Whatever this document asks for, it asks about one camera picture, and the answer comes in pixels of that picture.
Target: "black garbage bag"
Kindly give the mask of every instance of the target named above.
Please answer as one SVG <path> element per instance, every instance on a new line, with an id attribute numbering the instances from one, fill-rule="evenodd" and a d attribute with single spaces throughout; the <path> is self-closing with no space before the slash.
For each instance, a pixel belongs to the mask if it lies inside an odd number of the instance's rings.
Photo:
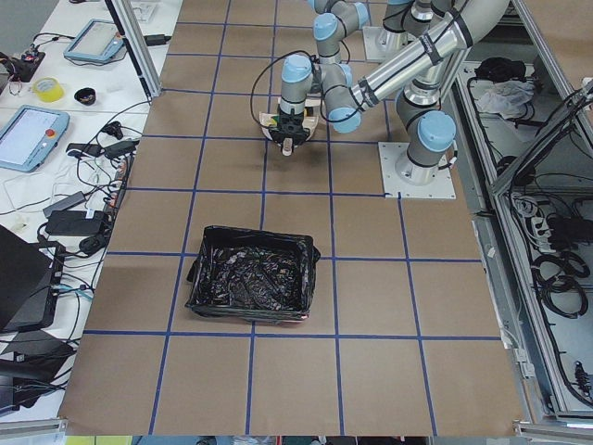
<path id="1" fill-rule="evenodd" d="M 307 235 L 209 226 L 187 280 L 185 306 L 202 316 L 249 321 L 309 317 L 320 253 Z"/>

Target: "metal base plate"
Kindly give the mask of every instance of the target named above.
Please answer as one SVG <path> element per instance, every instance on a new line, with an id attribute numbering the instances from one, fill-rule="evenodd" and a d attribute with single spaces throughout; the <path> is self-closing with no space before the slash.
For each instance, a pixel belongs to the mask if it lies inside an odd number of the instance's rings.
<path id="1" fill-rule="evenodd" d="M 402 197 L 404 199 L 455 199 L 455 188 L 448 169 L 439 170 L 435 179 L 428 185 L 418 186 L 405 182 L 396 173 L 396 160 L 408 149 L 409 144 L 379 143 L 381 157 L 381 173 L 383 175 L 383 189 L 385 197 Z M 439 165 L 446 165 L 443 157 Z"/>
<path id="2" fill-rule="evenodd" d="M 364 52 L 368 62 L 381 63 L 385 61 L 385 52 L 377 45 L 377 37 L 381 32 L 378 26 L 362 27 L 362 37 L 364 38 Z"/>

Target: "power adapter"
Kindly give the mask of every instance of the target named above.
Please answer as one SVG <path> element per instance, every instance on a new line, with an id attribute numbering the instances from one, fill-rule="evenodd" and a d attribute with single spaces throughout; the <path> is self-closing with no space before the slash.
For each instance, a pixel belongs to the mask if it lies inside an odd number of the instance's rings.
<path id="1" fill-rule="evenodd" d="M 91 236 L 103 233 L 107 215 L 103 211 L 54 210 L 47 219 L 49 235 Z"/>
<path id="2" fill-rule="evenodd" d="M 115 159 L 120 156 L 133 153 L 139 141 L 119 141 L 111 146 L 104 147 L 104 155 L 107 159 Z"/>
<path id="3" fill-rule="evenodd" d="M 576 243 L 593 242 L 593 221 L 585 218 L 548 218 L 549 242 L 556 250 L 575 248 Z"/>
<path id="4" fill-rule="evenodd" d="M 151 34 L 145 35 L 146 46 L 164 45 L 170 40 L 170 35 Z"/>

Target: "yellow tape roll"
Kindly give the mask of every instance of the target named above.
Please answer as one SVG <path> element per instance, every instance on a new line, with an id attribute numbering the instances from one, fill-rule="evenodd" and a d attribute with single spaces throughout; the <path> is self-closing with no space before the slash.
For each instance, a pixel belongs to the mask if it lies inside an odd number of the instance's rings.
<path id="1" fill-rule="evenodd" d="M 33 84 L 33 92 L 43 102 L 55 102 L 64 95 L 64 90 L 56 79 L 43 77 Z"/>

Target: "electronic device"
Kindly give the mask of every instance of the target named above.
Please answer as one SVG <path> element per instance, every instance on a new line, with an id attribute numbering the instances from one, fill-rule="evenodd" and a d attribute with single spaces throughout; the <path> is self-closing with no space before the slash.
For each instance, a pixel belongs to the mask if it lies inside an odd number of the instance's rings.
<path id="1" fill-rule="evenodd" d="M 41 165 L 69 124 L 69 114 L 23 105 L 0 130 L 0 167 L 30 172 Z"/>
<path id="2" fill-rule="evenodd" d="M 0 397 L 0 415 L 31 408 L 40 397 L 54 392 L 51 384 L 76 352 L 43 330 L 19 332 L 13 340 L 0 356 L 0 382 L 12 389 Z"/>
<path id="3" fill-rule="evenodd" d="M 102 211 L 54 210 L 47 219 L 49 235 L 91 236 L 102 233 L 107 215 Z"/>
<path id="4" fill-rule="evenodd" d="M 45 218 L 49 218 L 49 216 L 52 214 L 54 210 L 68 210 L 74 206 L 77 206 L 78 204 L 82 204 L 84 201 L 86 201 L 84 193 L 76 192 L 75 194 L 70 195 L 69 197 L 60 199 L 58 202 L 55 202 L 54 204 L 47 206 L 44 209 Z"/>
<path id="5" fill-rule="evenodd" d="M 20 59 L 0 53 L 0 64 L 4 66 L 11 82 L 26 83 L 31 81 L 44 57 L 45 53 L 37 50 L 25 51 Z"/>
<path id="6" fill-rule="evenodd" d="M 76 144 L 71 143 L 66 147 L 66 154 L 76 159 L 82 159 L 85 156 L 98 158 L 101 156 L 102 148 L 99 144 Z"/>
<path id="7" fill-rule="evenodd" d="M 53 323 L 65 249 L 30 244 L 0 225 L 0 333 L 41 329 Z M 44 254 L 49 252 L 52 258 Z"/>
<path id="8" fill-rule="evenodd" d="M 123 39 L 115 23 L 92 19 L 64 50 L 64 57 L 96 64 L 108 63 L 122 46 Z"/>

